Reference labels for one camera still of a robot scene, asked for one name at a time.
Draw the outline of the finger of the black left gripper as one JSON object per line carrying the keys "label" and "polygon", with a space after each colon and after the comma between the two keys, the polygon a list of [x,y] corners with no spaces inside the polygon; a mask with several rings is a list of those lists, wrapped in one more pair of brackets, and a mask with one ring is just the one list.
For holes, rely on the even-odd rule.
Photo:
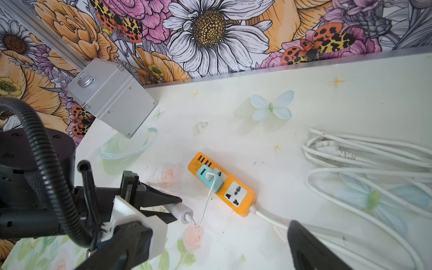
{"label": "finger of the black left gripper", "polygon": [[181,203],[180,197],[164,193],[147,184],[140,183],[136,189],[136,207],[149,208]]}
{"label": "finger of the black left gripper", "polygon": [[166,213],[161,211],[150,211],[150,210],[140,210],[140,212],[146,217],[158,217],[167,225],[177,221],[177,218],[175,218],[169,212]]}

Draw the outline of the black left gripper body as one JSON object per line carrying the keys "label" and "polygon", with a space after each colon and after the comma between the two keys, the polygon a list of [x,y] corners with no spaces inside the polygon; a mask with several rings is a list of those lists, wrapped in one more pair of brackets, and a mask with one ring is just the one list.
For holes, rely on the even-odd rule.
{"label": "black left gripper body", "polygon": [[[136,202],[138,198],[138,187],[140,185],[139,176],[131,171],[124,171],[121,179],[120,188],[97,187],[96,202],[102,223],[110,221],[111,212],[116,196],[121,196],[134,208],[140,210],[140,206]],[[78,210],[81,221],[89,224],[90,214],[87,213],[87,205],[85,201],[83,187],[75,187],[72,193],[73,202]]]}

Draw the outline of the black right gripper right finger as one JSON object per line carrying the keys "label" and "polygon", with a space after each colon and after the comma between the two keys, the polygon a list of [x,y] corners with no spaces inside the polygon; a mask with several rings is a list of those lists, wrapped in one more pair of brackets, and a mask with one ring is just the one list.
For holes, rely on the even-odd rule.
{"label": "black right gripper right finger", "polygon": [[287,239],[296,270],[352,269],[297,220],[290,222]]}

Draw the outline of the teal USB charger adapter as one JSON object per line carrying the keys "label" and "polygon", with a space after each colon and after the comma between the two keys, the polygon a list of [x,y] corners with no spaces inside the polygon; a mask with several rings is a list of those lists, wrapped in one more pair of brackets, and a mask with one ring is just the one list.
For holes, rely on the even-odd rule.
{"label": "teal USB charger adapter", "polygon": [[215,194],[222,188],[224,179],[222,178],[222,172],[219,169],[213,170],[207,165],[202,165],[197,173],[197,178],[204,183],[209,189]]}

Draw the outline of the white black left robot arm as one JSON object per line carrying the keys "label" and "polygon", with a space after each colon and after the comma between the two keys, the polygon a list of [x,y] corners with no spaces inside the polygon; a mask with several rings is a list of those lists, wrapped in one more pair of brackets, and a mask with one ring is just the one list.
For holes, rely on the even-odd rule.
{"label": "white black left robot arm", "polygon": [[[89,228],[91,216],[87,212],[84,190],[74,185],[75,143],[68,135],[54,129],[48,135],[57,154],[61,172],[64,173],[72,200],[85,228]],[[49,207],[45,186],[27,135],[22,128],[1,133],[1,238],[22,239],[65,235],[57,217]],[[179,197],[163,193],[140,182],[136,173],[125,171],[121,186],[117,189],[96,188],[100,223],[109,222],[117,195],[139,210],[146,217],[157,216],[166,224],[176,218],[171,214],[148,211],[158,207],[180,203]]]}

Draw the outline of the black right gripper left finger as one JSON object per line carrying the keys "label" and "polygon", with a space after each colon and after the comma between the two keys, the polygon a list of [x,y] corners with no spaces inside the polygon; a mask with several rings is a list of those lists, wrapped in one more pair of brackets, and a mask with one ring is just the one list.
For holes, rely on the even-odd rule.
{"label": "black right gripper left finger", "polygon": [[149,259],[153,230],[139,221],[117,226],[114,236],[78,270],[131,270]]}

